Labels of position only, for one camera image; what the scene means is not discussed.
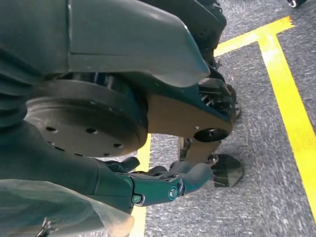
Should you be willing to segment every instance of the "metal plate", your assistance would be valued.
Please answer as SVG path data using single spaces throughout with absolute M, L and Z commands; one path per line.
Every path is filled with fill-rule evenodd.
M 219 161 L 212 166 L 214 174 L 212 182 L 215 188 L 232 187 L 244 175 L 243 168 L 239 160 L 226 154 L 217 156 Z

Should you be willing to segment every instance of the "yellow tape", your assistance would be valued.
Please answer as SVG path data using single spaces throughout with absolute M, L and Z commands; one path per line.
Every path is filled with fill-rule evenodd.
M 316 219 L 316 136 L 278 37 L 262 37 L 259 45 L 314 219 Z
M 287 16 L 268 25 L 259 27 L 254 31 L 245 33 L 223 43 L 219 44 L 215 50 L 214 56 L 220 56 L 233 50 L 241 48 L 246 45 L 256 42 L 265 35 L 276 35 L 282 31 L 294 27 L 292 20 Z
M 277 34 L 294 27 L 284 17 L 219 44 L 215 56 L 258 42 L 292 147 L 302 184 L 316 219 L 316 136 Z
M 140 165 L 136 171 L 148 171 L 150 160 L 150 147 L 152 142 L 151 134 L 148 134 L 146 143 L 137 151 L 137 158 L 140 161 Z M 145 235 L 145 225 L 146 217 L 146 207 L 133 208 L 132 214 L 134 217 L 134 224 L 129 237 L 143 237 Z

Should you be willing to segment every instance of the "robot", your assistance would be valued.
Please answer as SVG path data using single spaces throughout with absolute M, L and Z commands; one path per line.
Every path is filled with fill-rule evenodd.
M 0 2 L 0 17 L 0 184 L 58 185 L 129 215 L 242 176 L 237 159 L 215 153 L 240 113 L 213 57 L 226 25 L 216 0 L 10 0 Z M 149 133 L 179 137 L 178 159 L 148 172 L 133 172 L 135 157 L 97 159 L 137 151 Z M 16 197 L 0 203 L 23 202 Z M 63 225 L 76 209 L 62 216 L 51 204 L 8 212 L 0 232 L 51 237 L 104 224 L 97 212 Z

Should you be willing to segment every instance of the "gray plastic cover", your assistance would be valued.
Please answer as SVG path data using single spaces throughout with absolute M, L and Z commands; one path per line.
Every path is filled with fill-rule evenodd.
M 210 74 L 176 16 L 137 0 L 70 0 L 73 72 L 144 72 L 179 87 Z
M 44 217 L 58 228 L 50 237 L 69 236 L 64 230 L 96 214 L 114 237 L 126 236 L 133 225 L 127 213 L 46 181 L 0 180 L 0 210 L 2 237 L 35 237 Z

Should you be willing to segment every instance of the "bolt hole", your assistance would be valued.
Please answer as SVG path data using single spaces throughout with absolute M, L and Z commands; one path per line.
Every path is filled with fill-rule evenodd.
M 56 150 L 64 152 L 65 150 L 60 147 L 55 147 Z
M 74 153 L 74 155 L 78 156 L 78 157 L 83 157 L 83 154 L 80 154 L 80 153 Z
M 122 144 L 115 143 L 115 144 L 113 144 L 113 147 L 115 147 L 115 148 L 122 148 L 123 145 Z
M 94 128 L 87 128 L 86 132 L 90 133 L 90 134 L 97 134 L 97 133 L 97 129 L 94 129 Z
M 56 128 L 54 128 L 54 127 L 46 127 L 46 130 L 50 131 L 50 132 L 53 132 L 53 133 L 58 132 Z

